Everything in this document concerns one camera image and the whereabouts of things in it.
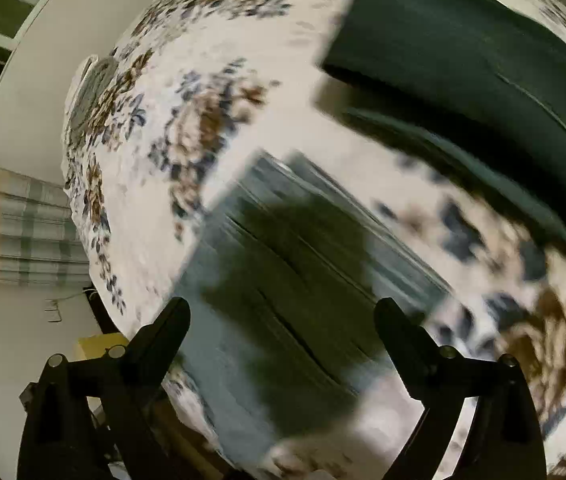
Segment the bed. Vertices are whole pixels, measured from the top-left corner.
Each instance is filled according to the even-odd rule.
[[[498,0],[566,43],[566,0]],[[439,344],[514,354],[566,475],[566,251],[338,114],[319,63],[351,0],[155,0],[66,104],[66,192],[90,275],[133,336],[193,322],[164,388],[257,478],[381,478],[421,406],[378,346],[382,296]],[[438,470],[454,465],[467,400]]]

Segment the wall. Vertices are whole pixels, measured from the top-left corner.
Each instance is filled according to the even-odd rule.
[[[77,65],[107,55],[152,0],[49,0],[0,81],[0,168],[61,184],[63,106]]]
[[[25,424],[19,394],[39,379],[45,361],[57,352],[74,360],[80,337],[100,333],[83,295],[60,303],[62,321],[48,323],[46,298],[64,298],[77,288],[17,288],[0,285],[0,477],[13,480]]]

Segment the folded garment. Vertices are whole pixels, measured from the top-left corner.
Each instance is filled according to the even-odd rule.
[[[496,0],[354,0],[323,66],[387,101],[408,96],[415,124],[566,223],[566,44],[537,22]]]
[[[210,213],[173,292],[191,307],[183,370],[223,454],[254,474],[281,438],[324,429],[393,369],[373,324],[378,298],[423,319],[448,297],[318,168],[302,156],[290,168],[303,177],[256,162]]]

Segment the striped curtain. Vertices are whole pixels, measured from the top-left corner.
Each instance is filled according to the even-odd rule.
[[[0,170],[0,282],[87,285],[88,268],[63,190]]]

